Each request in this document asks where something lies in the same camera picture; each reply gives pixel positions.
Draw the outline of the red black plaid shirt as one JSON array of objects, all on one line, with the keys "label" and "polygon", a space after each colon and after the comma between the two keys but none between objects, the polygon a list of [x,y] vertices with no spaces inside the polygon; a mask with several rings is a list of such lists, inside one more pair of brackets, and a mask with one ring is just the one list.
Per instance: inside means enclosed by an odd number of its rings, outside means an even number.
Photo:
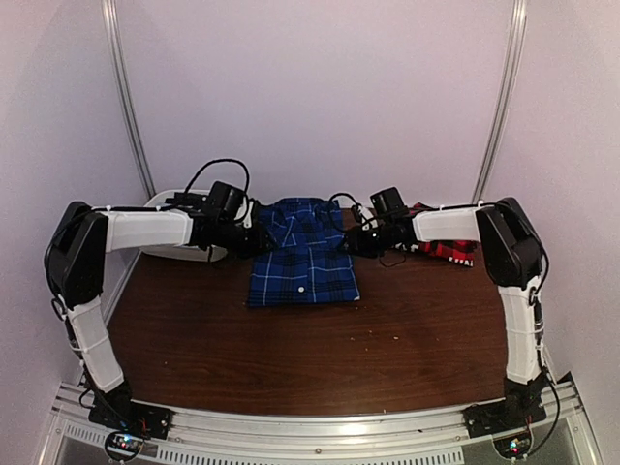
[{"label": "red black plaid shirt", "polygon": [[397,250],[419,253],[453,264],[473,267],[480,241],[476,205],[430,207],[416,203],[392,216],[390,221],[403,226],[407,234]]}]

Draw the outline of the blue plaid long sleeve shirt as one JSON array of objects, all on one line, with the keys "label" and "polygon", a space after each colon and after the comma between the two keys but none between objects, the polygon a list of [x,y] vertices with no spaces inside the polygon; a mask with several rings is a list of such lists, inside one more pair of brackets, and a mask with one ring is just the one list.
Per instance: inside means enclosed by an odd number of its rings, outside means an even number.
[{"label": "blue plaid long sleeve shirt", "polygon": [[341,250],[343,215],[338,201],[285,198],[264,207],[259,221],[274,248],[253,261],[248,306],[360,299],[353,258]]}]

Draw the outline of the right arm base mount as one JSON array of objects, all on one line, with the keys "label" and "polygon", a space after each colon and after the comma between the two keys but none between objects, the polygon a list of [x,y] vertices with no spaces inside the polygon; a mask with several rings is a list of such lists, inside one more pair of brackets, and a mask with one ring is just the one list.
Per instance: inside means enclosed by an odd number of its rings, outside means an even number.
[{"label": "right arm base mount", "polygon": [[533,422],[547,418],[540,402],[521,410],[508,399],[471,405],[462,412],[462,415],[470,438],[523,429]]}]

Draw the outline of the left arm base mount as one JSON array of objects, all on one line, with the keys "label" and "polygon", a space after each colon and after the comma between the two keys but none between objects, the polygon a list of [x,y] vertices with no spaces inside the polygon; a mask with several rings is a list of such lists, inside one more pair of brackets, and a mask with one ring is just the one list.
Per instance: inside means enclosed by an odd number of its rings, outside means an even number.
[{"label": "left arm base mount", "polygon": [[88,419],[107,428],[145,439],[166,440],[171,427],[172,411],[134,401],[114,405],[96,400]]}]

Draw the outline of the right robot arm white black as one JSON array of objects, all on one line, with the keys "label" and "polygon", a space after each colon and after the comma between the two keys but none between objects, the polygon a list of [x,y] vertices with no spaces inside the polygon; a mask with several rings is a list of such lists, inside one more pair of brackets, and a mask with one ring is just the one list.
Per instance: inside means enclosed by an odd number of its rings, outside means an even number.
[{"label": "right robot arm white black", "polygon": [[546,383],[541,290],[548,272],[547,254],[519,202],[507,197],[416,209],[394,188],[373,195],[371,202],[371,209],[353,209],[356,225],[345,230],[340,245],[350,255],[375,259],[388,249],[443,241],[481,246],[503,304],[508,346],[505,399],[496,417],[503,426],[517,427],[538,406]]}]

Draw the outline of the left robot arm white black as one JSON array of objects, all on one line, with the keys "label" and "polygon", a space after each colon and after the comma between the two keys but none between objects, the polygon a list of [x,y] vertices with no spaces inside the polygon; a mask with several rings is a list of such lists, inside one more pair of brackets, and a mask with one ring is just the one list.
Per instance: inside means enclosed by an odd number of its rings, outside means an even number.
[{"label": "left robot arm white black", "polygon": [[140,411],[103,320],[107,254],[151,246],[216,246],[240,258],[254,258],[275,247],[259,211],[255,202],[237,214],[171,204],[93,207],[83,201],[65,210],[45,253],[46,279],[97,404],[117,429],[133,428]]}]

